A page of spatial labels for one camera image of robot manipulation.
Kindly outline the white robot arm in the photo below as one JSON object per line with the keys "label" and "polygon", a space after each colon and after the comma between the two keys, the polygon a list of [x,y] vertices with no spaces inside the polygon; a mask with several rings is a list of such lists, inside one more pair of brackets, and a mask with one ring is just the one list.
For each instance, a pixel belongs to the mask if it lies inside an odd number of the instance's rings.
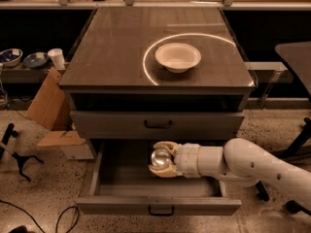
{"label": "white robot arm", "polygon": [[221,147],[157,142],[149,170],[161,178],[213,177],[241,186],[263,181],[285,193],[300,207],[311,210],[311,173],[241,138],[231,139]]}

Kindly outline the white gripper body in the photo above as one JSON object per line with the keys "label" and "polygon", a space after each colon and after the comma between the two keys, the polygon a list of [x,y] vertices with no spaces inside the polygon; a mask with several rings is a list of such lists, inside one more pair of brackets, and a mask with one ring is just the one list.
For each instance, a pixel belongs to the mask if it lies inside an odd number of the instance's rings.
{"label": "white gripper body", "polygon": [[174,163],[178,176],[189,179],[200,178],[198,171],[198,154],[200,145],[179,145],[174,155]]}

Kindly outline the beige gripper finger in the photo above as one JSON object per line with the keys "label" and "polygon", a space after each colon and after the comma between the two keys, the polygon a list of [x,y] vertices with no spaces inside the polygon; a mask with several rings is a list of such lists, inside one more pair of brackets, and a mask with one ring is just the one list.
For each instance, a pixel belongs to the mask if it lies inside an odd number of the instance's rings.
{"label": "beige gripper finger", "polygon": [[177,171],[176,167],[169,165],[166,168],[156,168],[155,166],[150,165],[149,170],[160,178],[175,178],[181,176],[181,173]]}
{"label": "beige gripper finger", "polygon": [[180,148],[180,144],[170,141],[160,141],[154,144],[155,150],[167,150],[171,155],[175,155]]}

